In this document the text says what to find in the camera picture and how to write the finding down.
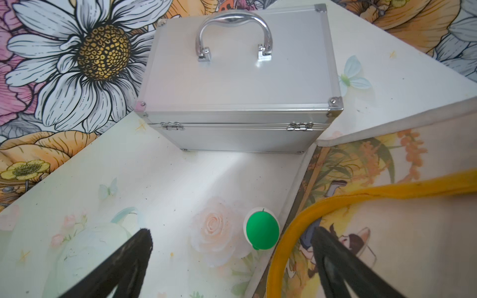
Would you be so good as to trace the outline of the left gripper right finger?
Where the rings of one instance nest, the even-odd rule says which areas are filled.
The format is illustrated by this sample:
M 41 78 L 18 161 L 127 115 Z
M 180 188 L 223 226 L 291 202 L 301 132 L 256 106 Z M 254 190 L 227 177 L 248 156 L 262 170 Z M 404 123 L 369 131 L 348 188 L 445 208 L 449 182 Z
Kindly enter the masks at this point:
M 381 279 L 323 227 L 313 233 L 311 244 L 316 268 L 327 298 L 401 298 L 403 295 Z

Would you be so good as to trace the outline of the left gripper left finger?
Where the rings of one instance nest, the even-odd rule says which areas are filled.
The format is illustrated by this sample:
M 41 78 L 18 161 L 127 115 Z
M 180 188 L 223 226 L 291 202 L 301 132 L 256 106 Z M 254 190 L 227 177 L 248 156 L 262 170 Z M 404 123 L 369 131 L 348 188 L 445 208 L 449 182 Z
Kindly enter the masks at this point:
M 152 251 L 151 232 L 142 228 L 62 297 L 139 297 Z

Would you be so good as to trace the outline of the white pouch with yellow handles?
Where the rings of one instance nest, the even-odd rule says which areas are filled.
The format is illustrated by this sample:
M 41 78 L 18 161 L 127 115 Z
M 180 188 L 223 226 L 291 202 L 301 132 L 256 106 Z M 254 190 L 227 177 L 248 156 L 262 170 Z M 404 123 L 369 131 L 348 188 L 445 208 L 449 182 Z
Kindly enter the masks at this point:
M 477 101 L 440 109 L 444 120 L 317 149 L 285 223 L 279 266 L 262 266 L 245 295 L 321 298 L 312 233 L 329 231 L 408 298 L 477 295 Z

